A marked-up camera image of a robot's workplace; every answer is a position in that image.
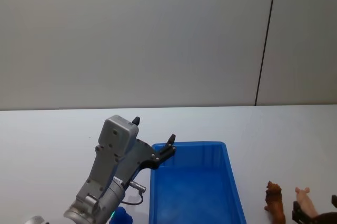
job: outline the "white tabletop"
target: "white tabletop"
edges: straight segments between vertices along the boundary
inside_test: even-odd
[[[247,223],[270,223],[269,180],[282,187],[287,223],[295,187],[310,187],[319,213],[336,211],[337,105],[40,110],[0,112],[0,222],[22,224],[32,215],[62,216],[87,178],[103,122],[118,114],[141,117],[147,143],[223,141],[227,145]],[[150,172],[135,179],[148,191],[140,206],[126,206],[135,224],[148,223]],[[137,201],[130,188],[126,200]]]

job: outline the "brown toy lion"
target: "brown toy lion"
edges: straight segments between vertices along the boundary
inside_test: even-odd
[[[268,182],[267,191],[265,191],[267,206],[264,207],[264,210],[272,215],[273,224],[285,224],[281,191],[282,189],[278,184]]]

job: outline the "cable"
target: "cable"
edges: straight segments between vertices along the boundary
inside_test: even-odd
[[[122,201],[122,203],[123,203],[123,204],[126,204],[126,205],[130,205],[130,206],[137,206],[137,205],[140,205],[141,203],[143,203],[144,198],[143,198],[143,195],[142,195],[141,192],[139,193],[139,195],[141,196],[141,201],[140,201],[140,202],[137,202],[137,203],[130,203],[130,202]]]

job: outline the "gray robot arm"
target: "gray robot arm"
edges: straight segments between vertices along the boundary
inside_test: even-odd
[[[129,186],[139,190],[140,194],[145,191],[146,188],[133,181],[139,171],[157,169],[174,155],[175,135],[161,150],[155,151],[137,139],[139,122],[139,117],[129,122],[118,115],[105,121],[99,145],[95,147],[96,158],[90,175],[64,217],[76,224],[105,224],[122,202]],[[33,218],[27,223],[46,223],[42,218]]]

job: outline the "gray wall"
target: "gray wall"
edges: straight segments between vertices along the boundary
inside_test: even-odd
[[[0,0],[0,109],[254,105],[271,0]],[[257,100],[337,102],[337,1],[274,0]]]

